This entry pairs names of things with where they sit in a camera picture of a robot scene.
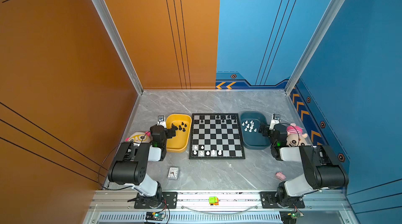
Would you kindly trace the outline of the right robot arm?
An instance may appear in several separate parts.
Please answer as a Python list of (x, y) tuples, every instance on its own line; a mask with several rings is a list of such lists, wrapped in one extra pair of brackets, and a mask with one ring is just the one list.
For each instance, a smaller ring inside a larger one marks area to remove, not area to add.
[(299, 162), (303, 167), (302, 175), (282, 181), (276, 192), (260, 193), (263, 208), (304, 208), (303, 196), (349, 184), (347, 172), (332, 148), (309, 145), (308, 134), (297, 125), (262, 125), (258, 132), (269, 138), (271, 154), (277, 161)]

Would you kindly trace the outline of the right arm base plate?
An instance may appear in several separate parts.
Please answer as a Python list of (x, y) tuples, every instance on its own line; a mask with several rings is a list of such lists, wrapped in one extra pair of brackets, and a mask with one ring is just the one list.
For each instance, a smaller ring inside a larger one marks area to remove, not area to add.
[(290, 197), (286, 193), (278, 194), (278, 192), (260, 192), (260, 200), (264, 209), (305, 208), (302, 197)]

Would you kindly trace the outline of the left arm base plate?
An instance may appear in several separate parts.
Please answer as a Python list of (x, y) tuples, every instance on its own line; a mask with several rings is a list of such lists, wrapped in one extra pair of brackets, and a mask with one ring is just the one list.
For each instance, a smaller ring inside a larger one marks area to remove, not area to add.
[(162, 192), (160, 198), (145, 197), (137, 195), (137, 199), (134, 203), (134, 209), (162, 209), (165, 204), (169, 209), (176, 209), (178, 203), (177, 192)]

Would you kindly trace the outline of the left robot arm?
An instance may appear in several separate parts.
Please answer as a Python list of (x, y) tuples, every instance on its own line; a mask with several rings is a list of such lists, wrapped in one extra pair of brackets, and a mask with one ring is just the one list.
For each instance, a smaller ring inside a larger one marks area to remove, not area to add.
[(108, 180), (138, 192), (130, 202), (140, 207), (159, 208), (165, 204), (162, 187), (147, 174), (148, 162), (163, 161), (167, 150), (167, 140), (176, 136), (177, 127), (167, 129), (163, 125), (150, 127), (152, 140), (135, 144), (122, 143), (111, 163)]

